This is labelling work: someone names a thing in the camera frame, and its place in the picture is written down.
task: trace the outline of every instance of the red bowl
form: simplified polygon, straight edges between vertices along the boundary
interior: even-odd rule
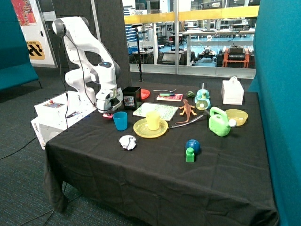
[[[150,96],[151,92],[147,89],[141,89],[141,99],[144,100]]]

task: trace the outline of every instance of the teal chair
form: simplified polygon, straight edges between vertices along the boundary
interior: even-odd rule
[[[301,225],[300,0],[261,0],[254,37],[258,92],[281,226]]]
[[[30,63],[26,41],[11,0],[2,0],[1,8],[0,90],[35,80],[40,84],[38,75]]]

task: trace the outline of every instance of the yellow sign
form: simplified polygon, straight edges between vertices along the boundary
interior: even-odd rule
[[[42,45],[39,41],[27,41],[29,58],[31,60],[45,60]]]
[[[179,21],[229,19],[229,18],[238,18],[238,17],[257,17],[258,11],[259,11],[259,6],[230,7],[230,8],[217,8],[217,9],[179,12],[178,17],[179,17]],[[168,22],[174,20],[175,20],[174,12],[124,16],[125,24],[136,24],[136,23],[145,24],[145,23],[156,23],[156,22]]]

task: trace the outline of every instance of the white bag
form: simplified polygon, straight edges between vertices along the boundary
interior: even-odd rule
[[[237,77],[222,81],[222,103],[225,105],[242,105],[244,89]]]

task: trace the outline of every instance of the yellow bowl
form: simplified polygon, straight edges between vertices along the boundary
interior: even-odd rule
[[[246,112],[238,109],[229,109],[226,110],[225,112],[229,120],[234,119],[236,121],[237,126],[243,125],[246,122],[247,118],[249,117],[249,115]]]

